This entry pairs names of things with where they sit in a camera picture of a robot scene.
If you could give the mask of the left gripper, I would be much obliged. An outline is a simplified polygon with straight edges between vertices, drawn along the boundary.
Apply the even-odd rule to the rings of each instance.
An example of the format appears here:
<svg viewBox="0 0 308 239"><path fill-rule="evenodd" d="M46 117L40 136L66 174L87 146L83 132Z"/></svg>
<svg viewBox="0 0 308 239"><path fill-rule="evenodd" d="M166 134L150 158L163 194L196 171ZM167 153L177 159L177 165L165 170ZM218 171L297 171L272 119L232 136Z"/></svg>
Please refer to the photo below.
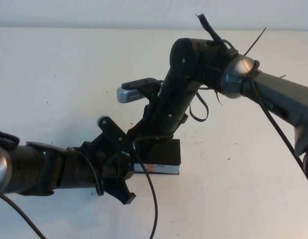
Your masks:
<svg viewBox="0 0 308 239"><path fill-rule="evenodd" d="M124 205L132 203L136 195L129 191L126 180L134 175L134 170L115 146L107 140L85 141L83 155L92 168L98 193L106 192Z"/></svg>

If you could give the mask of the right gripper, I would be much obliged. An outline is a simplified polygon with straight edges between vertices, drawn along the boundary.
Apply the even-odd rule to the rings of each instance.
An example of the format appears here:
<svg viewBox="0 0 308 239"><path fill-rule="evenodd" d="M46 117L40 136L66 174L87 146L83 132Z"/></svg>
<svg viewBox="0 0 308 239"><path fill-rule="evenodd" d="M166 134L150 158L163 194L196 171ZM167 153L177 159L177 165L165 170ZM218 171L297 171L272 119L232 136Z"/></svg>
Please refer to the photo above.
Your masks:
<svg viewBox="0 0 308 239"><path fill-rule="evenodd" d="M146 105L142 119L127 135L136 149L149 148L148 162L167 162L167 140L174 137L174 107Z"/></svg>

